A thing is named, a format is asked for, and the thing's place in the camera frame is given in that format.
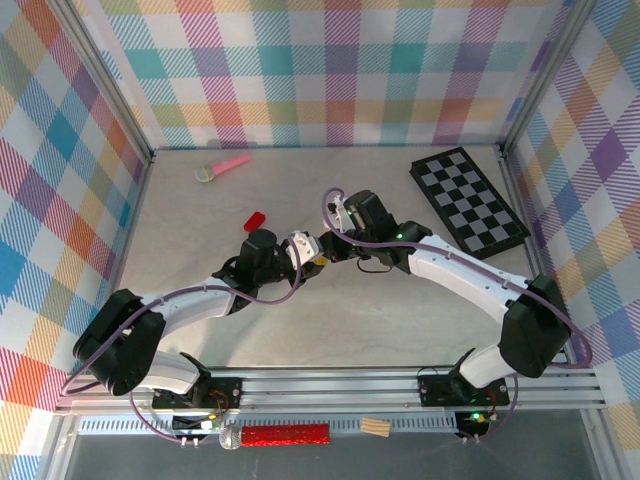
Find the black grey chessboard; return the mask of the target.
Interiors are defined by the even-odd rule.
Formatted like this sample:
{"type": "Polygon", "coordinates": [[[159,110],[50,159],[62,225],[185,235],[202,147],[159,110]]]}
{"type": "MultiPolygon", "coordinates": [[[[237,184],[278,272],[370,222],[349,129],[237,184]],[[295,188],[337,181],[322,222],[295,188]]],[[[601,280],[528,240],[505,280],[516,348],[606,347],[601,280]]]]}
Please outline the black grey chessboard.
{"type": "Polygon", "coordinates": [[[464,148],[414,161],[409,173],[464,253],[485,260],[530,236],[464,148]]]}

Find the pink toy microphone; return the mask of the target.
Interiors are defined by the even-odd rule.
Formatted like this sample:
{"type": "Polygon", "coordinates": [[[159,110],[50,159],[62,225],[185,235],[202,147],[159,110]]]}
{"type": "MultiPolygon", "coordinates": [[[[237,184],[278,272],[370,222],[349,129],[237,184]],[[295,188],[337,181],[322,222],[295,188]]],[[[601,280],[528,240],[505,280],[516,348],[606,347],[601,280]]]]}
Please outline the pink toy microphone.
{"type": "Polygon", "coordinates": [[[208,183],[225,172],[246,164],[250,160],[251,156],[244,154],[224,161],[205,164],[195,171],[195,178],[201,183],[208,183]]]}

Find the red glitter microphone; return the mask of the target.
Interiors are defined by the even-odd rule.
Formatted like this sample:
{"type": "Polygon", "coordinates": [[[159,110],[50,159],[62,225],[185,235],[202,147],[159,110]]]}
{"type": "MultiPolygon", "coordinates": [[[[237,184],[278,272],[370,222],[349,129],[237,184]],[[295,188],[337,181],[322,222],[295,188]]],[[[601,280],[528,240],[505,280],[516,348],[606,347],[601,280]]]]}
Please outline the red glitter microphone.
{"type": "Polygon", "coordinates": [[[330,443],[329,425],[283,424],[237,426],[221,429],[219,443],[227,450],[241,447],[325,445],[330,443]]]}

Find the black controller board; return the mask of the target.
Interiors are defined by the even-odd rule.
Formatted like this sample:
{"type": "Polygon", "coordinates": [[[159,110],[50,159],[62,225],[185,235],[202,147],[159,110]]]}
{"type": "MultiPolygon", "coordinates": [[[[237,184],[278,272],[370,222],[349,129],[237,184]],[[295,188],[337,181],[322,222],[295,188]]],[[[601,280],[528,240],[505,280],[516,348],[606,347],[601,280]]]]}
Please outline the black controller board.
{"type": "Polygon", "coordinates": [[[456,435],[462,440],[482,437],[490,428],[490,416],[485,411],[457,411],[455,421],[456,435]]]}
{"type": "Polygon", "coordinates": [[[187,445],[199,446],[211,435],[219,433],[223,417],[220,414],[208,414],[200,417],[173,416],[171,432],[181,442],[187,445]]]}

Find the small wooden block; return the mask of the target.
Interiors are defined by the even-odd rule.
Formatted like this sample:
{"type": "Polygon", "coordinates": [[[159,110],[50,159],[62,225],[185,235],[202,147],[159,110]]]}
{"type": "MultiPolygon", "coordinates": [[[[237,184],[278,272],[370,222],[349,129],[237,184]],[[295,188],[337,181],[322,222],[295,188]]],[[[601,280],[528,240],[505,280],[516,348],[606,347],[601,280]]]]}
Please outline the small wooden block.
{"type": "Polygon", "coordinates": [[[360,431],[364,434],[389,438],[391,422],[383,419],[365,417],[360,422],[360,431]]]}

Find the aluminium side rail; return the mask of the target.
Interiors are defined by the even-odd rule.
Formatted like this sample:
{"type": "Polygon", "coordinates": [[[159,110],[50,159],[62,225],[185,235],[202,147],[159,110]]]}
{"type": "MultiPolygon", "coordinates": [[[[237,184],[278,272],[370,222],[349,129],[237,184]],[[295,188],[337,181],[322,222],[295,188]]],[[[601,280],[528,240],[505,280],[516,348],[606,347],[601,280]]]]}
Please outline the aluminium side rail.
{"type": "Polygon", "coordinates": [[[504,147],[501,144],[495,145],[495,150],[496,155],[498,156],[499,168],[507,189],[509,200],[513,205],[513,209],[517,212],[524,225],[530,232],[529,237],[525,240],[525,251],[531,272],[534,275],[547,274],[547,271],[542,263],[538,245],[536,243],[533,225],[529,219],[525,203],[522,200],[515,176],[513,174],[513,170],[509,163],[509,157],[504,152],[504,147]]]}
{"type": "MultiPolygon", "coordinates": [[[[114,260],[110,280],[104,287],[100,288],[96,297],[95,307],[97,310],[99,310],[120,287],[131,245],[135,236],[140,212],[143,208],[144,198],[147,192],[153,166],[154,161],[151,160],[143,169],[135,202],[131,204],[131,210],[126,224],[126,231],[119,237],[119,255],[114,260]]],[[[130,311],[123,317],[121,323],[116,324],[114,330],[105,338],[105,350],[100,351],[101,356],[97,357],[90,365],[86,370],[87,373],[95,374],[97,372],[96,367],[98,366],[98,362],[104,359],[104,354],[116,353],[118,349],[124,345],[124,341],[130,336],[131,328],[135,326],[137,321],[138,318],[136,317],[136,311],[130,311]]]]}

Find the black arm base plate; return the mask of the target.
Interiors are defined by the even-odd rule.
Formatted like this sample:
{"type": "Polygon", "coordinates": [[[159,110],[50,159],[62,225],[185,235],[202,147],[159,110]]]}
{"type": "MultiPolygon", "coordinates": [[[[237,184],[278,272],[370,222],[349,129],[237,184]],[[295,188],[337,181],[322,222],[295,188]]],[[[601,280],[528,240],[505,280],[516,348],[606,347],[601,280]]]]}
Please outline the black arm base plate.
{"type": "Polygon", "coordinates": [[[507,406],[510,397],[504,379],[477,388],[461,376],[421,375],[417,378],[422,407],[507,406]]]}
{"type": "Polygon", "coordinates": [[[207,377],[198,380],[187,393],[155,390],[152,399],[154,409],[237,409],[242,394],[239,377],[207,377]]]}

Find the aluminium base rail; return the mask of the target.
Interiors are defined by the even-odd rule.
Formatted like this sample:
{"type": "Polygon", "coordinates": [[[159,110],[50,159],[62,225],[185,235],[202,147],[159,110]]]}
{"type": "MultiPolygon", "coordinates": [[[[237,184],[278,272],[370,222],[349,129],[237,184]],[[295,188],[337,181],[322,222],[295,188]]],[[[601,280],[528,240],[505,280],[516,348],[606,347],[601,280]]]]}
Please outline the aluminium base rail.
{"type": "MultiPolygon", "coordinates": [[[[213,377],[242,380],[233,413],[397,413],[418,412],[418,377],[433,369],[389,368],[227,368],[213,377]]],[[[603,391],[591,369],[551,368],[537,379],[506,380],[506,393],[517,395],[522,410],[601,409],[603,391]]]]}

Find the aluminium frame post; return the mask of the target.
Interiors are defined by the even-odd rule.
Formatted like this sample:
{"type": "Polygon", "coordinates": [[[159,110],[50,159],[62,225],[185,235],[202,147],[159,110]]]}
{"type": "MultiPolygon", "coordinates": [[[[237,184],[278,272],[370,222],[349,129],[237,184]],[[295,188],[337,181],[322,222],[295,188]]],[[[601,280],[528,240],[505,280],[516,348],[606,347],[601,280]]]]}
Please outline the aluminium frame post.
{"type": "Polygon", "coordinates": [[[515,115],[504,140],[499,143],[500,151],[505,158],[515,150],[519,139],[531,122],[536,109],[589,19],[596,3],[597,0],[575,0],[573,2],[566,20],[559,29],[558,36],[543,57],[541,69],[534,77],[529,93],[524,97],[522,106],[515,115]]]}
{"type": "Polygon", "coordinates": [[[46,0],[65,33],[69,36],[86,69],[120,122],[127,138],[147,164],[153,162],[154,151],[146,139],[124,95],[108,69],[95,41],[72,0],[46,0]]]}

